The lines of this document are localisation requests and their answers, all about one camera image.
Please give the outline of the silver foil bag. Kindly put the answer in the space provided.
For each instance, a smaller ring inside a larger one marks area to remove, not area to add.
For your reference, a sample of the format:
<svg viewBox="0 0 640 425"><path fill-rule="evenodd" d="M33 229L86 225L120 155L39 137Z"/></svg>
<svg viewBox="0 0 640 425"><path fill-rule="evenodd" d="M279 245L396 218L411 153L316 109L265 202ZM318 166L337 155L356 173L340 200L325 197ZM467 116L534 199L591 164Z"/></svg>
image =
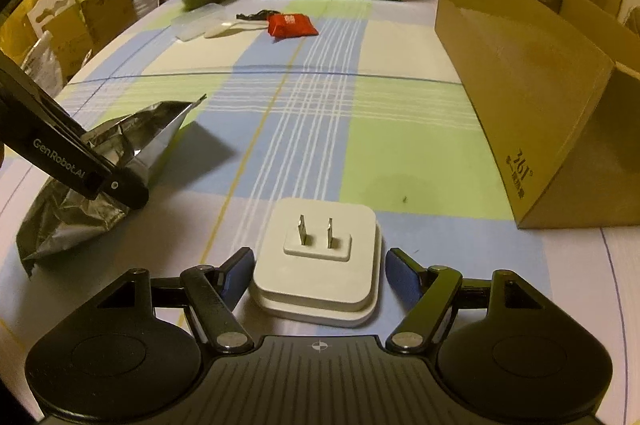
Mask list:
<svg viewBox="0 0 640 425"><path fill-rule="evenodd" d="M144 208L162 156L202 102L160 101L88 132L30 122L18 134L17 152L50 178L16 234L25 271L30 275L37 261L99 237Z"/></svg>

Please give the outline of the white plastic spoon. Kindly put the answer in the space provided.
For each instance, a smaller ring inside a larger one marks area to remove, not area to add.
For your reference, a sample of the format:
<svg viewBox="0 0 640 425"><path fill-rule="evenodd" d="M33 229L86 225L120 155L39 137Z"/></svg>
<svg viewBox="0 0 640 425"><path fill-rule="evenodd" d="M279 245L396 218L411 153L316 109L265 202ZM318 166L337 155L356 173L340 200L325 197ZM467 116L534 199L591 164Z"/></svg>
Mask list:
<svg viewBox="0 0 640 425"><path fill-rule="evenodd" d="M216 38L229 35L236 31L255 31L268 28L267 21L234 20L218 22L204 33L205 38Z"/></svg>

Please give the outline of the clear plastic box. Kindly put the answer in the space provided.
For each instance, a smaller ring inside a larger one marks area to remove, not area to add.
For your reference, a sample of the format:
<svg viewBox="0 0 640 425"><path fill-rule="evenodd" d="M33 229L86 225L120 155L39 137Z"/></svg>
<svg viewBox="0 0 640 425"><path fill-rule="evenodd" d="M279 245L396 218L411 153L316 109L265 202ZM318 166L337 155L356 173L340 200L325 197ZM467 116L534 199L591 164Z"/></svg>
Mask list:
<svg viewBox="0 0 640 425"><path fill-rule="evenodd" d="M188 42L203 35L213 24L227 19L226 8L209 3L199 8L180 12L171 20L171 29L179 41Z"/></svg>

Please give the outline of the brown cardboard box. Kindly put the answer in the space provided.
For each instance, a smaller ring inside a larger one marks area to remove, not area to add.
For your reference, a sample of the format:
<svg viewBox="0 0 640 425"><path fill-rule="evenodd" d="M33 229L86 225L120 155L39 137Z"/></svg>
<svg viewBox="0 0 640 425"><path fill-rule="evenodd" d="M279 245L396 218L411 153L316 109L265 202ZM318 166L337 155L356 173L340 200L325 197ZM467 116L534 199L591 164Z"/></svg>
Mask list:
<svg viewBox="0 0 640 425"><path fill-rule="evenodd" d="M590 0L438 0L522 229L639 221L639 39Z"/></svg>

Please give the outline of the red snack packet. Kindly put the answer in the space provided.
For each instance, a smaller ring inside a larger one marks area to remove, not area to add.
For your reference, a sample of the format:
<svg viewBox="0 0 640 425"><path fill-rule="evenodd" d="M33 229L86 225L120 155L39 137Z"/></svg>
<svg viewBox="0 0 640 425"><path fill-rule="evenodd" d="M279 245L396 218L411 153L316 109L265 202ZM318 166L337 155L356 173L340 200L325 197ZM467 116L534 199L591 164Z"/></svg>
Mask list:
<svg viewBox="0 0 640 425"><path fill-rule="evenodd" d="M311 20L302 14L273 14L268 17L268 33L277 40L317 36Z"/></svg>

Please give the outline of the white power adapter plug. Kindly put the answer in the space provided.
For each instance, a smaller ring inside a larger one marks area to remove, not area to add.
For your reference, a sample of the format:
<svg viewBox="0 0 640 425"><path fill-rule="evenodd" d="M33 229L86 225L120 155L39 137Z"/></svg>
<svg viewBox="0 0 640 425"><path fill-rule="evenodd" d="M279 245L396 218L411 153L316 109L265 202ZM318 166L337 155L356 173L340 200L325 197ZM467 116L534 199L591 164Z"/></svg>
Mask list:
<svg viewBox="0 0 640 425"><path fill-rule="evenodd" d="M250 295L280 318L358 327L378 304L380 268L371 208L286 198L273 205Z"/></svg>

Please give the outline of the checked tablecloth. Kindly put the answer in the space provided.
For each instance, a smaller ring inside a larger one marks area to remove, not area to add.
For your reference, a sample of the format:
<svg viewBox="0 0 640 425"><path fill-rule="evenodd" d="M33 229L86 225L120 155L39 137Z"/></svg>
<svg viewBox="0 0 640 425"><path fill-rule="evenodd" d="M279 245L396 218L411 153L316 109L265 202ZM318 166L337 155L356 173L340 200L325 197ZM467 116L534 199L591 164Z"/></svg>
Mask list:
<svg viewBox="0 0 640 425"><path fill-rule="evenodd" d="M182 42L163 4L117 37L58 95L93 127L162 100L195 104L148 205L110 233L26 272L15 236L43 174L1 168L1 378L34 406L32 344L124 271L178 275L258 247L274 204L369 206L386 246L468 277L511 269L600 339L614 362L600 410L639 417L639 232L521 230L488 143L434 32L435 0L274 0L315 37L244 31Z"/></svg>

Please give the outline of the yellow plastic bag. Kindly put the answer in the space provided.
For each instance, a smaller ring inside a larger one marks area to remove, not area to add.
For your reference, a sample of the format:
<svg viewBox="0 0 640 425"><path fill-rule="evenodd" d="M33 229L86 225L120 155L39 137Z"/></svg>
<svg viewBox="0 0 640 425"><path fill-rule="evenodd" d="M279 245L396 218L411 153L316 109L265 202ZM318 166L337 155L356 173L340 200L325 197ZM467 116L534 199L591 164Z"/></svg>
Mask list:
<svg viewBox="0 0 640 425"><path fill-rule="evenodd" d="M12 61L21 64L38 41L28 13L38 0L23 0L9 15L0 30L0 48Z"/></svg>

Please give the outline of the white crumpled plastic bag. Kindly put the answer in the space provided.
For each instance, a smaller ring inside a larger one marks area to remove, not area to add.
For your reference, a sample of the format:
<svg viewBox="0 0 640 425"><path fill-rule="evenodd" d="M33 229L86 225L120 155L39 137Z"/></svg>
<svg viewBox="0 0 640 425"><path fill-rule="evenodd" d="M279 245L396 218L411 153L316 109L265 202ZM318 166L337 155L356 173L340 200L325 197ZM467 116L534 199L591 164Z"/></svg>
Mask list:
<svg viewBox="0 0 640 425"><path fill-rule="evenodd" d="M62 69L52 49L52 34L44 31L29 49L21 69L49 96L54 98L64 87Z"/></svg>

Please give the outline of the brown cardboard cartons stack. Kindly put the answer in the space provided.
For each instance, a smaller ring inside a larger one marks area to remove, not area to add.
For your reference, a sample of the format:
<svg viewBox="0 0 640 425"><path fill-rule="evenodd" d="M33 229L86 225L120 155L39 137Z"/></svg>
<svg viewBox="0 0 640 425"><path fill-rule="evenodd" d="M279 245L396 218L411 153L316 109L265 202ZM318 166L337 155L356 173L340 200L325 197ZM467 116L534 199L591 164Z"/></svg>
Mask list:
<svg viewBox="0 0 640 425"><path fill-rule="evenodd" d="M137 21L132 0L38 0L27 18L35 34L51 34L66 81Z"/></svg>

